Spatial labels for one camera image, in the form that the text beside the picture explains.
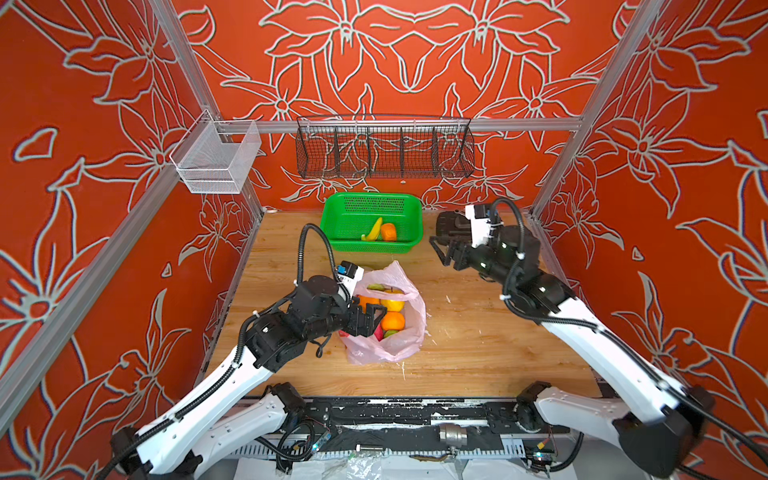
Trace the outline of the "pink plastic bag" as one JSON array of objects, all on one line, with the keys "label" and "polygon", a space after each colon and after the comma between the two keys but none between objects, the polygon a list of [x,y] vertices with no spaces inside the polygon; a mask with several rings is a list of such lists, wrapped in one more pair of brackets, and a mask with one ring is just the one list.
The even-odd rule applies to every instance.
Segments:
[{"label": "pink plastic bag", "polygon": [[340,334],[351,364],[399,363],[420,351],[427,327],[426,305],[398,261],[363,273],[352,294],[364,309],[382,307],[386,312],[370,335]]}]

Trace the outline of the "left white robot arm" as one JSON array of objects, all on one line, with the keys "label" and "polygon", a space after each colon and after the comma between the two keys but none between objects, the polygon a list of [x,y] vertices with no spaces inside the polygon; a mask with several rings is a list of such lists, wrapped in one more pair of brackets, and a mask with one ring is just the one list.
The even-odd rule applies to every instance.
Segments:
[{"label": "left white robot arm", "polygon": [[374,334],[385,309],[361,307],[354,288],[362,280],[363,269],[350,263],[332,264],[330,276],[304,278],[304,247],[309,232],[316,232],[333,261],[331,243],[321,228],[306,224],[299,236],[295,288],[262,312],[256,312],[240,327],[238,341],[223,362],[222,371],[199,384],[168,413],[128,435],[113,458],[98,474],[105,479],[119,462],[136,454],[139,465],[158,473],[180,463],[180,454],[193,440],[202,437],[203,428],[213,424],[246,393],[264,383],[287,362],[303,354],[309,343],[324,345],[320,337],[342,331],[350,336]]}]

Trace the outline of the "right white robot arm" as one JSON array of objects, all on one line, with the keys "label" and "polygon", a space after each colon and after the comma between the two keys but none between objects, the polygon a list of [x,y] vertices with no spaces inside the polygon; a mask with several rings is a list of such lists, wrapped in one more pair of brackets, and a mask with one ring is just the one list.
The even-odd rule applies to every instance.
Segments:
[{"label": "right white robot arm", "polygon": [[531,321],[576,352],[615,392],[613,398],[567,393],[537,381],[518,395],[514,419],[536,433],[563,426],[609,443],[646,474],[696,476],[684,461],[719,427],[761,461],[765,448],[713,413],[714,399],[700,386],[686,386],[643,358],[601,322],[568,286],[539,266],[540,242],[510,199],[469,205],[438,215],[429,239],[441,263],[475,270],[501,288],[500,300],[514,315]]}]

